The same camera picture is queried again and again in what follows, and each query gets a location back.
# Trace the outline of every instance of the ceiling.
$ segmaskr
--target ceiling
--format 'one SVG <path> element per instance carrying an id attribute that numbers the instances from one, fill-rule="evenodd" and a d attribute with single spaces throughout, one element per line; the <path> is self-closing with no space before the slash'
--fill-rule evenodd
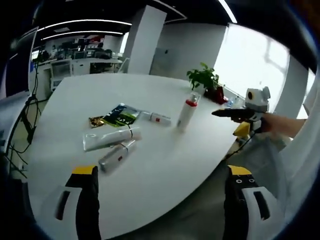
<path id="1" fill-rule="evenodd" d="M 316 70 L 316 59 L 305 44 L 299 28 L 294 24 L 286 8 L 279 0 L 226 0 L 238 24 L 262 32 L 286 45 L 305 67 Z M 104 19 L 131 22 L 135 13 L 145 5 L 150 5 L 167 13 L 166 22 L 171 23 L 209 23 L 228 25 L 230 18 L 218 0 L 44 0 L 38 1 L 40 8 L 33 20 L 33 26 L 40 28 L 71 20 Z M 27 10 L 36 8 L 37 4 L 28 2 Z M 32 19 L 33 14 L 18 16 L 17 20 Z M 24 20 L 23 26 L 15 28 L 25 31 L 31 28 L 32 21 Z M 110 22 L 76 22 L 54 26 L 38 32 L 38 39 L 56 35 L 56 29 L 68 27 L 75 31 L 112 31 L 126 33 L 129 25 Z"/>

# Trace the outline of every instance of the green plant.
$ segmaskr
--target green plant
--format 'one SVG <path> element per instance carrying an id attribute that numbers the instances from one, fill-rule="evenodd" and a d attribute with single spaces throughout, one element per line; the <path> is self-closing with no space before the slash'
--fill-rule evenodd
<path id="1" fill-rule="evenodd" d="M 192 69 L 191 71 L 187 71 L 186 75 L 189 77 L 189 82 L 192 85 L 192 90 L 203 84 L 206 89 L 217 89 L 219 75 L 214 74 L 215 70 L 213 68 L 208 67 L 205 63 L 200 62 L 203 70 Z"/>

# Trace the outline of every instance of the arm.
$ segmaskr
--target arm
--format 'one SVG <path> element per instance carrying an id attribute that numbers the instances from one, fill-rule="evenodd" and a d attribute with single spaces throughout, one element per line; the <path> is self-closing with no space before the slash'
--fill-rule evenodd
<path id="1" fill-rule="evenodd" d="M 290 138 L 297 135 L 306 121 L 306 119 L 291 119 L 271 113 L 264 113 L 263 120 L 266 124 L 266 131 L 280 133 Z"/>

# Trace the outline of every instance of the round table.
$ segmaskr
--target round table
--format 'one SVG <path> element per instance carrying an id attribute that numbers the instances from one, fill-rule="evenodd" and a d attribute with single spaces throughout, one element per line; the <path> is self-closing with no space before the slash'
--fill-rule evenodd
<path id="1" fill-rule="evenodd" d="M 36 220 L 42 202 L 66 184 L 75 167 L 98 165 L 109 151 L 84 152 L 82 136 L 90 130 L 89 117 L 105 115 L 119 103 L 171 117 L 172 125 L 135 122 L 142 135 L 136 150 L 111 175 L 99 170 L 102 239 L 140 228 L 183 201 L 217 167 L 235 141 L 232 133 L 238 126 L 211 115 L 221 106 L 202 97 L 186 132 L 177 131 L 190 92 L 185 80 L 153 75 L 65 78 L 45 106 L 28 151 L 29 196 Z"/>

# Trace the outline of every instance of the potted plant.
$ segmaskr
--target potted plant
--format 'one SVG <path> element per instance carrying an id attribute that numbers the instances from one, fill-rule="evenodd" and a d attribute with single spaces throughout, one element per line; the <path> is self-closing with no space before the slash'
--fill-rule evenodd
<path id="1" fill-rule="evenodd" d="M 192 86 L 192 90 L 200 94 L 204 94 L 206 89 L 215 91 L 218 87 L 219 75 L 214 74 L 215 70 L 201 62 L 202 70 L 193 69 L 188 71 L 186 75 Z"/>

